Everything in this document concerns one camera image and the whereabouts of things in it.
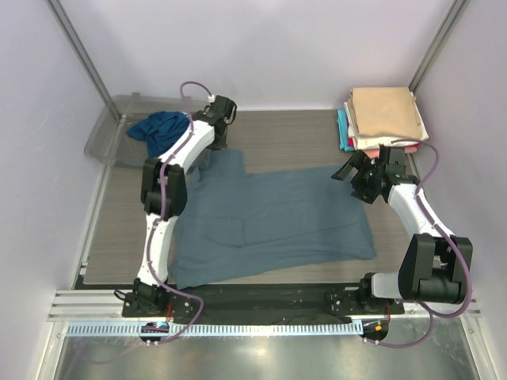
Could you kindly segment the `grey-blue t-shirt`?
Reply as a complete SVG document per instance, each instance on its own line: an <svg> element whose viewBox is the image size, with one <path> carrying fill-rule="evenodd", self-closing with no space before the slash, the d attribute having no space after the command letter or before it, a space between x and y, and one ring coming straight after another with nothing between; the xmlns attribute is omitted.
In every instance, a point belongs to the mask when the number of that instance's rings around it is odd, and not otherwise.
<svg viewBox="0 0 507 380"><path fill-rule="evenodd" d="M169 266L177 287L336 260L370 260L374 239L351 184L334 168L248 173L239 150L206 154L188 173L188 202Z"/></svg>

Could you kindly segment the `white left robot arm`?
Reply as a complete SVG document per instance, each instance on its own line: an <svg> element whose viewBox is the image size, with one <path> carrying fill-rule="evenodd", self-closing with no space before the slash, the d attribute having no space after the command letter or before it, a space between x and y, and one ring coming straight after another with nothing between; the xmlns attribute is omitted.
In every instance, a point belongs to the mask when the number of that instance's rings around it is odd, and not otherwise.
<svg viewBox="0 0 507 380"><path fill-rule="evenodd" d="M124 302L125 317L158 317L170 304L167 291L173 230L188 200L186 174L206 149L225 147L227 129L236 117L231 99L211 95L203 110L188 114L182 136L164 153L143 164L140 199L146 216L143 260L132 290L115 292Z"/></svg>

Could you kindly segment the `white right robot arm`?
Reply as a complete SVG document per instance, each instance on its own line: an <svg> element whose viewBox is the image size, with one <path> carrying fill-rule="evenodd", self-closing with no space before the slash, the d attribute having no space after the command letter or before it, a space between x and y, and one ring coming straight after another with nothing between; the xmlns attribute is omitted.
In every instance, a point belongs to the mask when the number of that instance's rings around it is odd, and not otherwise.
<svg viewBox="0 0 507 380"><path fill-rule="evenodd" d="M365 203L383 198L411 237L398 271L368 273L360 281L358 306L373 314L386 299L418 302L424 308L433 302L457 305L461 314L471 301L473 245L437 217L421 181L407 172L404 148L381 146L377 158L358 150L332 178L349 181L353 197Z"/></svg>

